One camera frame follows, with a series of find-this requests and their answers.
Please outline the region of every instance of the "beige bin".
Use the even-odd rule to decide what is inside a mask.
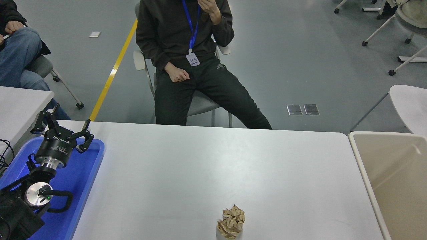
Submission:
[[[348,136],[385,240],[427,240],[427,138],[407,133]]]

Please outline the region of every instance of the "chair wheel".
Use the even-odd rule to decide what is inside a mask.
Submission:
[[[81,104],[77,103],[76,106],[77,106],[78,109],[82,109],[82,108],[85,107],[85,105],[83,103],[81,103]]]

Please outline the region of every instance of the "gray floor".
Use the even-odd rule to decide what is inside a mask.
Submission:
[[[65,88],[46,80],[55,98],[75,120],[89,118],[135,20],[136,0],[15,0],[18,10],[50,47],[47,57],[85,104],[82,110]],[[397,56],[411,56],[427,44],[396,21],[361,43],[385,20],[363,13],[370,0],[229,0],[234,17],[232,53],[222,62],[247,88],[273,129],[349,133],[349,129],[396,84],[427,88],[427,64],[411,63],[395,76]],[[89,38],[101,31],[99,38]],[[134,68],[132,39],[96,121],[154,123],[154,100],[144,72]],[[289,116],[286,104],[317,104],[320,116]],[[244,125],[235,117],[234,127]],[[211,114],[188,118],[210,126]],[[407,132],[387,98],[356,129]],[[227,127],[216,112],[215,126]]]

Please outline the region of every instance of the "jeans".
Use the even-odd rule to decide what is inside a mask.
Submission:
[[[190,75],[190,80],[172,82],[166,71],[158,69],[156,71],[157,124],[185,125],[193,93],[197,89],[236,116],[247,128],[272,129],[237,77],[218,59],[209,59],[195,67],[179,66],[179,68]]]
[[[41,39],[38,33],[24,27],[6,39],[4,44],[4,49],[0,51],[0,86],[50,91],[40,75],[25,70],[40,52]],[[45,110],[53,109],[56,104],[52,99]],[[61,107],[56,110],[56,118],[71,120]]]

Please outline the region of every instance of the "brown crumpled paper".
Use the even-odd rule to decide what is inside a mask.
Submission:
[[[218,221],[218,230],[220,234],[228,239],[235,239],[243,230],[245,223],[245,212],[234,205],[231,209],[222,211],[223,218]]]

